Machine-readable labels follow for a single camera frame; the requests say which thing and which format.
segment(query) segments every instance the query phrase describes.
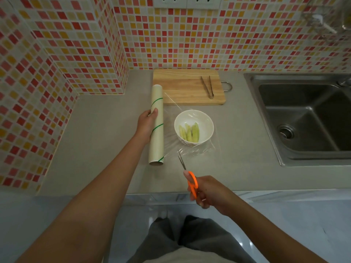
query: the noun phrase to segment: person's right arm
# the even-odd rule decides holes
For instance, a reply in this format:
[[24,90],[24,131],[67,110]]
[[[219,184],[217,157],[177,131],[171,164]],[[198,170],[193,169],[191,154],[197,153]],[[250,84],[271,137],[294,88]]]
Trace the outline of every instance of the person's right arm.
[[[193,182],[187,171],[184,171],[184,176]],[[199,185],[196,203],[205,209],[214,206],[230,217],[270,263],[327,263],[212,176],[196,179]]]

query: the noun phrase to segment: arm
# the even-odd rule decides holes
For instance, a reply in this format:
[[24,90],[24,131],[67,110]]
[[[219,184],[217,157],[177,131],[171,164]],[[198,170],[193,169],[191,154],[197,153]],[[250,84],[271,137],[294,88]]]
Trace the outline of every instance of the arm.
[[76,195],[17,262],[101,262],[157,109],[142,113],[132,139]]
[[[184,171],[184,176],[193,183],[187,171]],[[212,205],[230,217],[270,263],[327,263],[212,176],[197,177],[197,181],[199,189],[196,203],[205,209]]]

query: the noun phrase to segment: countertop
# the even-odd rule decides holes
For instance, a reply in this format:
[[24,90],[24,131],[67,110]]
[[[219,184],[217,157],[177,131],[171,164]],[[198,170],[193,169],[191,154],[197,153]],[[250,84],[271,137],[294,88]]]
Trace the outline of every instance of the countertop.
[[[212,150],[183,157],[187,169],[233,191],[351,188],[351,166],[280,166],[243,73],[219,75],[233,84],[224,105],[181,106],[205,112],[216,127]],[[152,71],[132,70],[125,95],[81,95],[39,195],[76,195],[92,181],[133,136],[138,116],[150,107],[151,85]],[[177,150],[165,150],[165,164],[151,167],[145,147],[127,193],[186,192]]]

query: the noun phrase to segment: tongs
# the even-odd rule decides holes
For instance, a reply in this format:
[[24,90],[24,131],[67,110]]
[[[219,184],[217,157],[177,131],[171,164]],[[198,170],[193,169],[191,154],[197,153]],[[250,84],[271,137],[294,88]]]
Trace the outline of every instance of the tongs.
[[204,82],[204,79],[202,78],[202,76],[200,76],[200,78],[201,78],[201,82],[202,82],[202,84],[204,85],[204,88],[205,88],[205,90],[206,90],[206,92],[207,92],[208,97],[212,100],[213,97],[214,97],[214,94],[213,94],[213,90],[212,90],[211,77],[208,76],[208,79],[209,79],[209,81],[210,81],[211,94],[210,94],[210,92],[208,91],[208,88],[207,88],[206,83]]

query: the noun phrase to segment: faucet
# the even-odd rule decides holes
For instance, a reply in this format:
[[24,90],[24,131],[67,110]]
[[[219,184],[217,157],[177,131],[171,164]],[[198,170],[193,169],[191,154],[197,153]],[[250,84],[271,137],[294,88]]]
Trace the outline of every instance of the faucet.
[[351,75],[347,76],[347,77],[344,77],[343,79],[339,79],[337,81],[337,83],[341,87],[347,87],[347,86],[351,87]]

